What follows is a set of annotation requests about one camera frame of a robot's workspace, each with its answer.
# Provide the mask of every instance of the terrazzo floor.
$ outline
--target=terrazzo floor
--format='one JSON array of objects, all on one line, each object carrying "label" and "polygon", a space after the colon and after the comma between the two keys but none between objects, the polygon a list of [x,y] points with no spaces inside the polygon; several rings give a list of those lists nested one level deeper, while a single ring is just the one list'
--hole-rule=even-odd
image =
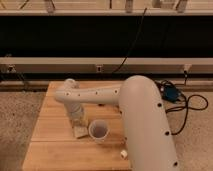
[{"label": "terrazzo floor", "polygon": [[[207,97],[209,108],[190,111],[186,128],[174,136],[181,171],[213,170],[213,93],[199,94]],[[0,171],[21,171],[44,95],[44,92],[0,92]],[[202,106],[197,98],[190,104]],[[168,116],[172,130],[180,126],[183,114]]]}]

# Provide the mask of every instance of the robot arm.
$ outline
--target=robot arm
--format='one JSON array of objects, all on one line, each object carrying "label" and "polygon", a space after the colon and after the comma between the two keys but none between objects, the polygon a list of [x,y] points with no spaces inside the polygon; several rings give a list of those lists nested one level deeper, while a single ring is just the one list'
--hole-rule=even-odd
[{"label": "robot arm", "polygon": [[69,79],[55,98],[72,116],[82,109],[81,103],[119,104],[132,171],[179,171],[162,99],[152,80],[133,76],[122,85],[78,89]]}]

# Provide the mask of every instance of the wooden platform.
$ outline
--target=wooden platform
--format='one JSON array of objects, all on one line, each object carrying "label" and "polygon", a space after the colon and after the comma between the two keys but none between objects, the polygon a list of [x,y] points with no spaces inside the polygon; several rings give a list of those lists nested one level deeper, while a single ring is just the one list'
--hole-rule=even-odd
[{"label": "wooden platform", "polygon": [[[115,81],[82,81],[81,88],[117,84]],[[90,137],[75,139],[65,108],[53,97],[62,82],[51,82],[44,99],[23,164],[23,171],[108,171],[130,170],[129,160],[120,156],[125,149],[118,108],[84,104],[89,121],[102,118],[110,133],[104,144]]]}]

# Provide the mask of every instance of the white cup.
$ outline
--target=white cup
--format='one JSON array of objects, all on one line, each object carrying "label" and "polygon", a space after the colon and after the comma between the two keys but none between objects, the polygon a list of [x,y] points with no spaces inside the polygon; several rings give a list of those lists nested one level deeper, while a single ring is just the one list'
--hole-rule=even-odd
[{"label": "white cup", "polygon": [[109,129],[105,120],[97,119],[89,125],[89,135],[97,144],[103,143],[108,133]]}]

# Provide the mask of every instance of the wood grain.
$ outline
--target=wood grain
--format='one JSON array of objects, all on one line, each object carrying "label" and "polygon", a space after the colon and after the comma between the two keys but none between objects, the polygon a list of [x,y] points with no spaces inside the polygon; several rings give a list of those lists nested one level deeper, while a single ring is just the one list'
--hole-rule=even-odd
[{"label": "wood grain", "polygon": [[94,142],[32,142],[23,170],[97,171],[129,170],[122,159],[120,143],[98,145]]},{"label": "wood grain", "polygon": [[[120,81],[82,81],[80,88],[99,87]],[[37,120],[23,171],[109,171],[130,170],[129,160],[120,156],[125,149],[121,115],[116,106],[83,104],[89,122],[104,119],[109,135],[101,145],[91,137],[75,139],[63,104],[55,101],[54,91],[62,82],[51,82]]]}]

